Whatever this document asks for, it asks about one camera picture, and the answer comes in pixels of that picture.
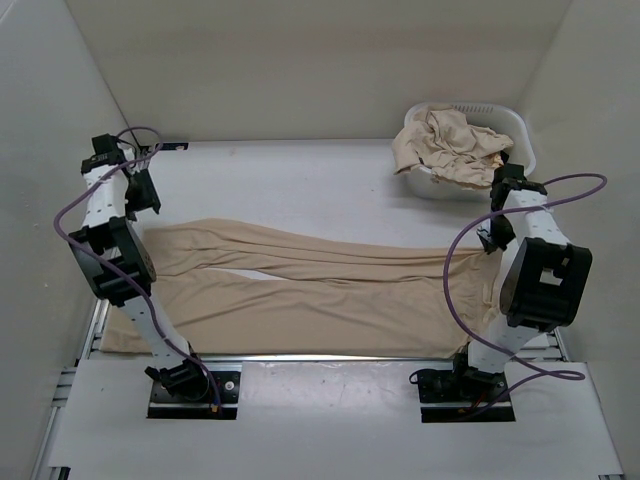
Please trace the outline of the beige trousers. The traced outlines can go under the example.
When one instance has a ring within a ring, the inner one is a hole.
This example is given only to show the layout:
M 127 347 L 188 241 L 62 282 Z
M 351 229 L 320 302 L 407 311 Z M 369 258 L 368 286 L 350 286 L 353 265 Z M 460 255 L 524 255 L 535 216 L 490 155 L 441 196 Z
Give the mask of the beige trousers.
M 145 231 L 154 293 L 200 354 L 447 358 L 496 316 L 502 257 L 225 219 Z

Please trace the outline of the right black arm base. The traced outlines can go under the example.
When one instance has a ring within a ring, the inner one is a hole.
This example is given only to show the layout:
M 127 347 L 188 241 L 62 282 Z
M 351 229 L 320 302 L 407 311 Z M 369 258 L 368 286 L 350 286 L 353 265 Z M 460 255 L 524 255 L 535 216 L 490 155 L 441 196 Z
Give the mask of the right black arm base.
M 465 351 L 453 356 L 450 369 L 414 371 L 421 422 L 506 423 L 516 420 L 503 373 L 484 373 L 468 365 Z

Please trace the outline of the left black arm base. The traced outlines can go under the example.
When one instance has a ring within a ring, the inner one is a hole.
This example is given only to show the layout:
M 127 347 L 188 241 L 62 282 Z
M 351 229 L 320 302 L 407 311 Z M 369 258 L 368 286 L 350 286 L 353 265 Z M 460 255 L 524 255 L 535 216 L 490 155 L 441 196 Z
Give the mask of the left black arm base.
M 184 360 L 171 369 L 147 367 L 152 380 L 149 419 L 235 420 L 241 386 L 240 370 L 205 371 Z

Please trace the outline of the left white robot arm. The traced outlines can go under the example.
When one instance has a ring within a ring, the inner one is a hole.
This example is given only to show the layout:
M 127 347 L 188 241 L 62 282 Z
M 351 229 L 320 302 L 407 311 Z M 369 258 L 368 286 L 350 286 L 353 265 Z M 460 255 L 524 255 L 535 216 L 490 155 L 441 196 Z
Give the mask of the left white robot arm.
M 148 170 L 151 157 L 139 155 L 120 135 L 96 136 L 92 147 L 81 164 L 83 223 L 60 235 L 94 295 L 125 314 L 148 347 L 154 363 L 146 374 L 173 397 L 219 406 L 212 374 L 153 296 L 155 267 L 133 227 L 137 213 L 161 208 Z

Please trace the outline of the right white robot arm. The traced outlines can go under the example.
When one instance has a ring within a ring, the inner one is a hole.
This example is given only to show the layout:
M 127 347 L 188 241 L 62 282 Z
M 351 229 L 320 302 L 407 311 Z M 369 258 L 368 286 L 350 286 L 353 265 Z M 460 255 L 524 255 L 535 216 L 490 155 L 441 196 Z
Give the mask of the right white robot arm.
M 573 322 L 593 260 L 560 231 L 545 186 L 527 180 L 523 166 L 498 168 L 490 198 L 491 217 L 477 227 L 484 251 L 505 251 L 512 242 L 518 250 L 499 292 L 499 314 L 454 357 L 449 387 L 464 400 L 495 386 L 530 340 Z

